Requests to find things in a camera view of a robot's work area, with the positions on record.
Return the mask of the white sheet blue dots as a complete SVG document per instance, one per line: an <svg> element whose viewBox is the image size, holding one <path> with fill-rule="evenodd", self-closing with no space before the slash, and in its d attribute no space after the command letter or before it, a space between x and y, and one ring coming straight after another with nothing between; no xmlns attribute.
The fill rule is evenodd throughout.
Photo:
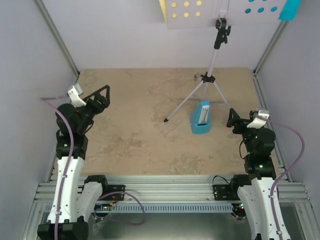
<svg viewBox="0 0 320 240"><path fill-rule="evenodd" d="M230 0L226 21L229 26L292 21L301 0Z"/></svg>

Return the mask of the white sheet yellow dots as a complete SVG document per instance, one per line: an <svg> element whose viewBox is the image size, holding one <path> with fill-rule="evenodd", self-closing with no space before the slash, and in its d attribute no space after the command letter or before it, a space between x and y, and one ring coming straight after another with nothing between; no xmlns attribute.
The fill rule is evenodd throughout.
<svg viewBox="0 0 320 240"><path fill-rule="evenodd" d="M209 28L215 25L220 0L160 0L167 29Z"/></svg>

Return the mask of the white tripod music stand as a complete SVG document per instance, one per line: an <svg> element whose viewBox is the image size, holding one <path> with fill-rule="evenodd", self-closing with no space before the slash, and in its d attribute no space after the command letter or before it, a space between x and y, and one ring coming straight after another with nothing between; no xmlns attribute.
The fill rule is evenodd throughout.
<svg viewBox="0 0 320 240"><path fill-rule="evenodd" d="M219 17L215 21L215 28L217 29L216 38L213 45L213 52L210 60L210 65L208 71L204 74L196 74L194 76L195 79L201 78L200 83L182 100L182 102L163 120L164 123L167 123L173 115L186 103L186 102L202 102L206 98L207 88L209 84L213 84L221 96L223 103L218 102L210 102L210 105L217 106L227 106L229 109L231 108L229 102L225 98L224 94L220 90L218 84L216 83L216 78L213 76L215 63L217 60L218 52L221 48L222 44L228 43L228 37L231 33L231 26L228 25L227 19L225 17ZM191 99L192 95L196 93L196 91L204 85L203 93L201 99Z"/></svg>

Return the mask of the blue metronome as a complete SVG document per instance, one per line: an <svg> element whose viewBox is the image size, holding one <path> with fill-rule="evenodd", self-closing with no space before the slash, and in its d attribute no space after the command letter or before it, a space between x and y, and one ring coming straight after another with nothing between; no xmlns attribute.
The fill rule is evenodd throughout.
<svg viewBox="0 0 320 240"><path fill-rule="evenodd" d="M192 112L189 119L194 135L206 134L211 129L211 107L208 101L202 101Z"/></svg>

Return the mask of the aluminium frame post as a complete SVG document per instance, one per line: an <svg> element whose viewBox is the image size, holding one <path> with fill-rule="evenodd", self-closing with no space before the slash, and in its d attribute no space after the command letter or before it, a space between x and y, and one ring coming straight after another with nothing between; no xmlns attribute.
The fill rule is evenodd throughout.
<svg viewBox="0 0 320 240"><path fill-rule="evenodd" d="M51 32L54 40L56 41L61 53L63 54L66 62L68 63L69 67L73 71L75 77L78 79L80 76L80 71L78 70L66 44L64 43L64 40L59 33L58 28L56 27L47 7L45 6L44 2L42 0L34 0L33 1L41 14L45 24L47 25L49 31Z"/></svg>
<svg viewBox="0 0 320 240"><path fill-rule="evenodd" d="M274 32L271 40L269 41L265 51L263 52L260 60L258 61L255 69L252 71L254 76L257 76L261 68L263 67L265 61L268 59L268 57L271 54L271 51L275 47L276 43L278 40L281 38L282 34L284 33L286 27L288 25L287 21L281 21L280 24L278 25L276 31Z"/></svg>

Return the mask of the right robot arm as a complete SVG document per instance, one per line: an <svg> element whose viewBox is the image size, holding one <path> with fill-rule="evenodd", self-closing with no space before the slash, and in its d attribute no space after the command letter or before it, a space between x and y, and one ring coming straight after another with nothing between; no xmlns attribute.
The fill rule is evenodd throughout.
<svg viewBox="0 0 320 240"><path fill-rule="evenodd" d="M240 200L249 223L253 240L289 240L277 192L277 174L271 158L276 134L266 128L268 111L251 111L241 118L231 108L226 126L242 136L247 154L245 174L236 174L230 181L229 193Z"/></svg>

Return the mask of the right aluminium frame post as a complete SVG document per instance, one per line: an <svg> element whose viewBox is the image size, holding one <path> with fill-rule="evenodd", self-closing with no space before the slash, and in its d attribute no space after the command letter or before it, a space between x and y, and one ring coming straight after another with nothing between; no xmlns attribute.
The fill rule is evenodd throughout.
<svg viewBox="0 0 320 240"><path fill-rule="evenodd" d="M284 33L286 27L288 25L287 21L281 21L280 24L278 25L276 31L274 32L271 40L269 41L265 51L263 52L260 60L258 61L255 69L252 71L254 76L257 76L261 68L263 67L265 61L268 59L268 57L271 54L271 51L275 47L276 43L278 40L281 38L282 34Z"/></svg>

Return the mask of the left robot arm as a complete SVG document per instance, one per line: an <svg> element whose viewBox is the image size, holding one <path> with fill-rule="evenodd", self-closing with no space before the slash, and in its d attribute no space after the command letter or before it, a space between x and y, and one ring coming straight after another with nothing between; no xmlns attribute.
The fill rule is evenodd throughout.
<svg viewBox="0 0 320 240"><path fill-rule="evenodd" d="M87 131L94 117L110 105L110 86L105 85L85 98L79 84L72 85L66 96L69 103L54 108L56 115L57 180L47 220L37 228L41 240L86 240L89 219L96 201L108 197L110 188L104 175L86 178L82 192L79 180L88 147Z"/></svg>

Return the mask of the left aluminium frame post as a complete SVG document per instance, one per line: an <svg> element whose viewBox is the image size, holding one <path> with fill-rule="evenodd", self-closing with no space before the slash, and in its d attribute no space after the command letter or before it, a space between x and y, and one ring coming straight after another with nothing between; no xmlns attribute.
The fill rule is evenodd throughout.
<svg viewBox="0 0 320 240"><path fill-rule="evenodd" d="M63 54L66 62L68 63L69 67L73 71L75 77L78 79L80 76L80 71L78 70L66 44L64 43L64 40L59 33L58 28L56 27L47 7L45 6L44 2L42 0L34 0L33 1L41 14L45 24L47 25L49 31L51 32L54 40L56 41L61 53Z"/></svg>

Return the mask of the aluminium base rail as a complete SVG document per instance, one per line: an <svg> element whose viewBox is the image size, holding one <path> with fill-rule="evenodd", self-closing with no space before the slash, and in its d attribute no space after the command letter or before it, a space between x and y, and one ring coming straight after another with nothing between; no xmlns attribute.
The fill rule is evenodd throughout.
<svg viewBox="0 0 320 240"><path fill-rule="evenodd" d="M125 185L125 191L141 203L214 203L213 175L106 175L109 185ZM36 203L52 203L57 183L53 175L49 182L39 183ZM278 184L279 201L309 202L309 194L301 182L286 179Z"/></svg>

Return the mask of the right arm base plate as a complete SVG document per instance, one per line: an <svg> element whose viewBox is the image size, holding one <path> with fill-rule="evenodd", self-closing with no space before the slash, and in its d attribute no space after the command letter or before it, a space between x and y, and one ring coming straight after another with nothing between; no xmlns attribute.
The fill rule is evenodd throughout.
<svg viewBox="0 0 320 240"><path fill-rule="evenodd" d="M237 196L234 194L229 184L214 184L213 195L216 201L235 201Z"/></svg>

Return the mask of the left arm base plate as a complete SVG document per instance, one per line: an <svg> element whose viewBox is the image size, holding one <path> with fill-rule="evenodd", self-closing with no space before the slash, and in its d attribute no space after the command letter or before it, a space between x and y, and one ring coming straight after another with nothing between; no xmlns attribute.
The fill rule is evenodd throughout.
<svg viewBox="0 0 320 240"><path fill-rule="evenodd" d="M112 201L119 202L124 200L124 192L126 186L123 184L111 184L102 188L102 196L99 198L100 201Z"/></svg>

